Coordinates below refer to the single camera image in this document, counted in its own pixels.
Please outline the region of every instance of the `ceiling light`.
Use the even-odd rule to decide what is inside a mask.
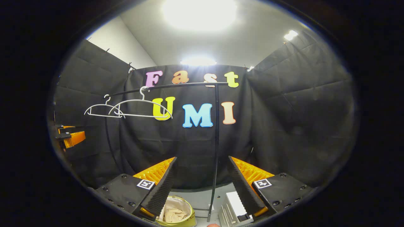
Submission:
[[[284,36],[284,38],[291,41],[295,36],[297,36],[297,32],[290,30],[289,33]]]
[[[216,65],[217,62],[207,57],[191,57],[180,63],[183,65]]]
[[[173,26],[195,31],[217,31],[236,18],[233,0],[166,0],[165,19]]]

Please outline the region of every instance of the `black foam pad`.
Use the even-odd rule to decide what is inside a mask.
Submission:
[[[248,185],[243,174],[234,163],[231,156],[229,156],[230,163],[227,165],[229,174],[234,184],[234,188],[240,197],[241,203],[248,215],[254,214],[265,207],[264,202],[255,194],[253,189]]]
[[[176,160],[177,157],[171,161],[170,166],[167,168],[158,185],[151,190],[149,195],[141,204],[142,207],[156,216],[160,215],[161,210],[166,203],[168,194],[173,187],[177,165]]]

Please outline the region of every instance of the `clothes hanger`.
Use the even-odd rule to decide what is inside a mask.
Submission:
[[[116,115],[120,115],[120,116],[136,116],[136,117],[147,117],[147,118],[166,118],[167,116],[165,116],[165,114],[166,114],[166,111],[167,111],[167,113],[170,115],[171,119],[173,119],[173,115],[172,115],[172,114],[168,111],[168,109],[166,109],[164,106],[162,106],[162,105],[160,105],[160,104],[158,104],[158,103],[152,102],[152,101],[145,100],[145,95],[144,95],[143,92],[142,92],[142,90],[145,89],[145,88],[148,88],[148,87],[147,87],[147,86],[143,86],[143,87],[141,87],[140,90],[139,90],[140,94],[141,94],[142,97],[143,97],[142,99],[131,99],[131,100],[122,101],[122,102],[116,104],[115,106],[113,106],[113,107],[111,108],[111,110],[109,111],[108,114],[110,114],[110,113],[112,112],[112,110],[115,108],[115,109],[117,109],[120,113],[119,113],[119,112],[118,112],[118,113],[117,113],[117,112],[114,112],[114,113],[115,113]],[[158,106],[160,106],[160,107],[163,108],[163,116],[150,116],[150,115],[138,115],[138,114],[122,113],[122,111],[120,110],[121,104],[127,103],[127,102],[132,102],[132,101],[139,101],[139,102],[147,102],[147,103],[156,104],[156,105],[158,105]]]
[[[110,96],[109,99],[105,102],[105,104],[96,104],[96,105],[90,106],[88,109],[86,109],[86,111],[84,111],[84,115],[86,115],[87,111],[90,110],[90,112],[87,113],[88,115],[100,116],[100,117],[109,117],[109,118],[121,118],[122,116],[109,116],[109,114],[108,114],[108,115],[99,115],[99,114],[93,114],[93,113],[91,113],[91,108],[93,108],[94,106],[103,105],[103,106],[112,107],[112,109],[115,108],[115,107],[113,107],[113,106],[107,104],[109,100],[111,100],[111,96]]]

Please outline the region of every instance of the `black fabric wall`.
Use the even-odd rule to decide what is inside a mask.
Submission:
[[[66,157],[82,180],[92,187],[108,182],[119,171],[109,151],[104,118],[83,114],[94,104],[104,104],[105,94],[123,91],[128,71],[128,64],[84,40],[60,75],[55,93],[55,121],[84,128],[86,139],[67,149]],[[122,96],[112,97],[110,103],[121,99]],[[95,107],[92,112],[104,114],[103,111],[107,107]],[[119,121],[107,120],[114,155],[121,160]]]
[[[173,74],[179,70],[188,72],[188,83],[203,82],[206,73],[216,74],[218,82],[226,82],[224,74],[230,71],[238,75],[238,87],[219,89],[219,103],[235,103],[236,123],[222,123],[224,111],[220,106],[218,184],[230,182],[228,155],[273,174],[289,173],[312,187],[329,180],[349,157],[357,122],[352,81],[331,49],[315,34],[300,32],[250,72],[225,65],[167,65],[128,74],[127,64],[85,41],[61,75],[55,99],[57,123],[85,127],[87,139],[69,149],[67,156],[89,186],[108,182],[119,170],[109,153],[104,118],[83,116],[84,111],[105,103],[105,94],[144,86],[146,73],[160,70],[163,76],[157,86],[172,84]],[[192,104],[198,111],[203,103],[212,104],[210,115],[215,123],[214,88],[164,88],[145,93],[149,101],[163,98],[163,106],[169,96],[175,97],[174,119],[108,118],[118,166],[127,174],[135,174],[177,156],[179,171],[174,188],[211,186],[215,126],[184,128],[182,106]],[[113,97],[108,104],[128,99],[141,99],[141,95],[136,92]],[[153,113],[150,103],[131,102],[121,108],[127,114]]]

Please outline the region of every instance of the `black metal pole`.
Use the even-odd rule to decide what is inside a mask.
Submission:
[[[175,87],[187,87],[187,86],[206,86],[206,85],[229,85],[229,83],[227,82],[214,82],[214,83],[185,83],[185,84],[169,84],[169,85],[160,85],[160,86],[153,86],[153,87],[149,87],[146,88],[144,90],[154,90],[154,89],[161,89],[161,88],[175,88]],[[135,89],[135,90],[128,90],[128,91],[123,91],[123,92],[119,92],[119,93],[115,93],[115,94],[111,94],[109,96],[114,96],[114,95],[123,95],[123,94],[127,94],[127,93],[133,93],[133,92],[138,92],[140,91],[139,89]]]
[[[215,199],[216,189],[216,176],[217,176],[217,151],[219,150],[219,86],[215,86],[215,98],[216,98],[216,114],[215,114],[215,170],[213,172],[213,185],[212,185],[212,197],[210,199],[210,206],[208,212],[208,220],[210,222],[210,215],[212,213],[213,200]]]

